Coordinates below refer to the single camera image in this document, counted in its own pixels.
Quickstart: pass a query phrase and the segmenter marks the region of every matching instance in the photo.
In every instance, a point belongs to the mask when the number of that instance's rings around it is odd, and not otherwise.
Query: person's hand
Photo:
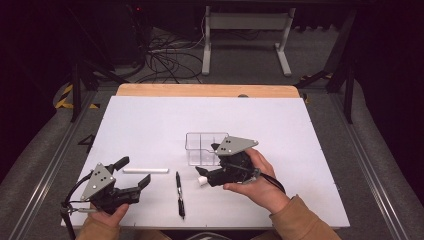
[[[276,178],[274,168],[259,151],[249,148],[245,152],[250,156],[253,166],[261,169],[261,172]],[[225,190],[247,196],[259,206],[268,209],[272,214],[281,211],[290,201],[280,189],[262,176],[248,184],[226,183],[223,187]]]
[[[119,223],[121,222],[122,218],[127,213],[128,208],[129,208],[129,205],[127,203],[124,203],[121,206],[119,206],[112,215],[104,211],[89,213],[89,215],[93,219],[99,222],[102,222],[108,225],[109,227],[115,228],[119,226]]]

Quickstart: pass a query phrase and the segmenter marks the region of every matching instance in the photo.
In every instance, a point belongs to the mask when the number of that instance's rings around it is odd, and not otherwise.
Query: white table surface
[[[227,132],[259,141],[255,148],[274,166],[289,197],[299,194],[331,227],[349,221],[333,177],[301,98],[127,97],[111,98],[93,147],[82,169],[115,163],[129,156],[128,168],[169,168],[152,174],[121,221],[124,227],[149,229],[265,229],[269,212],[221,186],[200,187],[199,174],[189,166],[188,132]],[[179,172],[186,218],[178,215],[175,173]],[[120,189],[135,187],[145,174],[115,172]],[[86,184],[73,195],[79,200]],[[74,227],[86,214],[74,213]]]

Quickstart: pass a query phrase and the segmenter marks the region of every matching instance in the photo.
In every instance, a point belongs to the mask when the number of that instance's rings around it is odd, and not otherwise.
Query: gray carpet
[[[286,46],[286,55],[293,72],[290,78],[284,77],[273,43],[279,32],[261,33],[255,41],[242,40],[234,35],[215,35],[212,41],[211,71],[208,76],[199,76],[203,83],[218,84],[270,84],[291,85],[303,75],[312,75],[322,70],[329,51],[337,37],[334,30],[307,30],[304,33],[292,31]],[[202,56],[202,48],[189,50],[191,54]],[[190,57],[179,61],[193,70],[200,70],[199,62]],[[151,73],[143,69],[131,81]],[[322,89],[326,81],[318,81],[308,89],[306,104],[318,139],[327,158],[340,196],[345,206],[350,228],[339,229],[343,239],[393,239],[382,211],[375,200],[363,170],[358,163],[355,146],[334,106],[330,95]],[[110,96],[114,95],[117,85],[102,82],[92,103],[100,103],[99,109],[88,109],[69,142],[64,153],[63,163],[54,181],[46,189],[46,195],[33,221],[22,239],[69,239],[65,228],[60,226],[60,202],[78,180],[81,168],[87,157],[86,146],[78,142],[90,134],[96,134]],[[342,92],[335,95],[342,97]],[[56,115],[45,125],[21,154],[9,175],[0,186],[0,239],[7,239],[27,203],[31,200],[44,170],[57,155],[56,150],[68,129],[72,115],[71,109],[58,109]],[[353,101],[353,127],[358,134],[372,166],[374,167],[393,208],[403,224],[410,239],[424,239],[424,210],[406,183],[390,151],[372,122],[366,108],[360,86],[355,86]],[[121,239],[132,239],[134,231],[124,230]]]

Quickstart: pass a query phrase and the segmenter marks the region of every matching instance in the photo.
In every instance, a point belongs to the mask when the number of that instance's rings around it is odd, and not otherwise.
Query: white marker
[[[124,173],[134,173],[134,174],[151,174],[151,173],[168,173],[168,168],[124,168],[122,170]]]

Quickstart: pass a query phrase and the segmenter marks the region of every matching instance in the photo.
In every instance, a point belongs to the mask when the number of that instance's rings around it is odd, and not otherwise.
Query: sleeve
[[[119,227],[109,227],[92,217],[87,217],[82,226],[77,240],[117,240],[119,238]]]
[[[328,224],[306,207],[298,195],[270,218],[284,240],[340,239]]]

